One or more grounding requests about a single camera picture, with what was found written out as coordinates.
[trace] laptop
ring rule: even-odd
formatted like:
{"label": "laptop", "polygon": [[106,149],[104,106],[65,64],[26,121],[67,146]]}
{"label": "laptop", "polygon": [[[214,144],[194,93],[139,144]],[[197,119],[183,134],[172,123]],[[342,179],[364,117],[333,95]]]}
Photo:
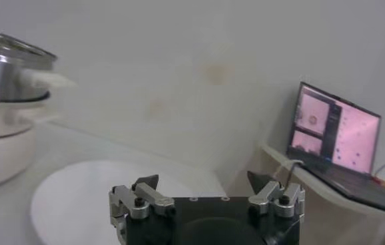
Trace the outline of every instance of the laptop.
{"label": "laptop", "polygon": [[385,210],[385,187],[371,175],[380,115],[302,82],[293,117],[288,157],[346,198]]}

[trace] laptop keyboard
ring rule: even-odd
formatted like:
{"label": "laptop keyboard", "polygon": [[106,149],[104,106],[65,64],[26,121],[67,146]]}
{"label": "laptop keyboard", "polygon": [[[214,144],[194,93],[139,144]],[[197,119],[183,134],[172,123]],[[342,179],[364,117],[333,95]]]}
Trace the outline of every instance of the laptop keyboard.
{"label": "laptop keyboard", "polygon": [[372,180],[371,176],[325,162],[305,166],[305,169],[347,198],[385,210],[385,187]]}

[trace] stacked pots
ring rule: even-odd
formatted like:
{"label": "stacked pots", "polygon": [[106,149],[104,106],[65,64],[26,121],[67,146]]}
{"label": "stacked pots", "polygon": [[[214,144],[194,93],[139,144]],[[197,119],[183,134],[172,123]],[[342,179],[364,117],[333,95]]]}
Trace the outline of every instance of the stacked pots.
{"label": "stacked pots", "polygon": [[33,160],[36,123],[57,117],[45,101],[49,89],[73,83],[52,72],[57,57],[0,33],[0,182]]}

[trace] white round tray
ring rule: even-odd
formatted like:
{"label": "white round tray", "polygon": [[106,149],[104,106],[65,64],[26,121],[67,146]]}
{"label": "white round tray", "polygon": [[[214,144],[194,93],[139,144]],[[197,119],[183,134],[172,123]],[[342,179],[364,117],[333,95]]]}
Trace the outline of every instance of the white round tray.
{"label": "white round tray", "polygon": [[53,173],[36,189],[30,215],[37,235],[46,245],[119,245],[110,224],[108,192],[152,174],[159,175],[157,190],[165,196],[194,196],[165,173],[133,163],[82,162]]}

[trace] pot lid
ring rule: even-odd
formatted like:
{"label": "pot lid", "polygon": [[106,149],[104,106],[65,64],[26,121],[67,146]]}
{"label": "pot lid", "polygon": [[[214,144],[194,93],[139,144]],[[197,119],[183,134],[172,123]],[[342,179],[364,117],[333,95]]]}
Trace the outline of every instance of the pot lid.
{"label": "pot lid", "polygon": [[0,33],[0,55],[25,60],[46,60],[53,62],[57,56],[34,45]]}

